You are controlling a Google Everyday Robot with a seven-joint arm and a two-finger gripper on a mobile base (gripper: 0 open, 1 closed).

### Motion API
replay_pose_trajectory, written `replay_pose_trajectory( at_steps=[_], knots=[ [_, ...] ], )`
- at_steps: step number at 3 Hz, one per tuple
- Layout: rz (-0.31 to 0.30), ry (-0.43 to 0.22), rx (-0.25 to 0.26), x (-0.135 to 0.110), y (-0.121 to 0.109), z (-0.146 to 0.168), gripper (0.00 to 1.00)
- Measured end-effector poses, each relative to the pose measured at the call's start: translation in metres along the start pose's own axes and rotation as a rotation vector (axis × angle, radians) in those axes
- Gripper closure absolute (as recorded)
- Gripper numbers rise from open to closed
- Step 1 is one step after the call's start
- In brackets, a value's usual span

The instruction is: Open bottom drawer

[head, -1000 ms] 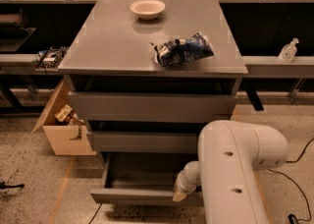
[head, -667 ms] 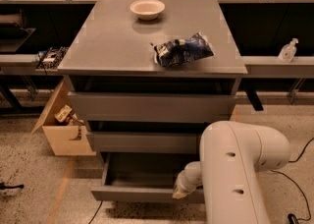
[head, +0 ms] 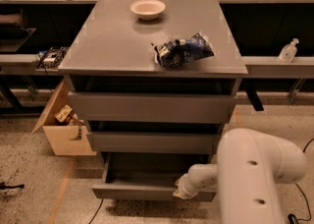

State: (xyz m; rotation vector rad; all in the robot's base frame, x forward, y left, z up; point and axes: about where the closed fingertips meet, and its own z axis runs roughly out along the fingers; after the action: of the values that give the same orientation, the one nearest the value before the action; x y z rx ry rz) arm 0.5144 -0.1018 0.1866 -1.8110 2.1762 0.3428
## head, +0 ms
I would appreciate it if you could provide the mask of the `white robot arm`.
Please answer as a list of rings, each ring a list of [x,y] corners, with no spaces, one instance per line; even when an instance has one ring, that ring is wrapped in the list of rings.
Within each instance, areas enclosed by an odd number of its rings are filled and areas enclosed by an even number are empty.
[[[173,195],[190,199],[218,186],[221,224],[287,224],[277,183],[306,174],[304,152],[293,142],[238,128],[221,137],[215,164],[194,164],[177,181]]]

